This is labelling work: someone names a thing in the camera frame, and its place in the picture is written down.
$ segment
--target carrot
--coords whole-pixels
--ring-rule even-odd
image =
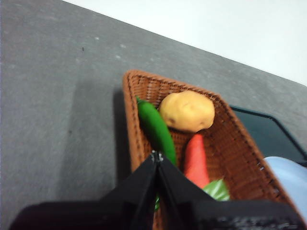
[[[200,134],[195,134],[188,142],[184,175],[201,189],[210,182],[205,148]]]

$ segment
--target gray floor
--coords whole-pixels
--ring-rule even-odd
[[[278,118],[307,148],[307,88],[59,0],[1,1],[1,229],[129,174],[122,75],[142,69]]]

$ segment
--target toy vegetable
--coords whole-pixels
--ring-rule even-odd
[[[229,200],[229,192],[222,179],[210,182],[207,170],[206,152],[202,135],[200,134],[195,134],[188,142],[184,175],[214,199],[219,201]]]
[[[176,165],[176,150],[168,128],[156,108],[149,102],[136,97],[138,103],[139,118],[142,128],[153,148],[161,151]]]
[[[213,102],[194,91],[171,93],[160,104],[159,112],[167,126],[188,132],[209,128],[214,120]]]

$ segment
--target light blue object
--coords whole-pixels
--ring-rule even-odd
[[[282,157],[266,157],[265,161],[307,222],[307,168]]]

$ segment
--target white wall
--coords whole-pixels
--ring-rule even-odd
[[[306,0],[67,0],[307,85]]]

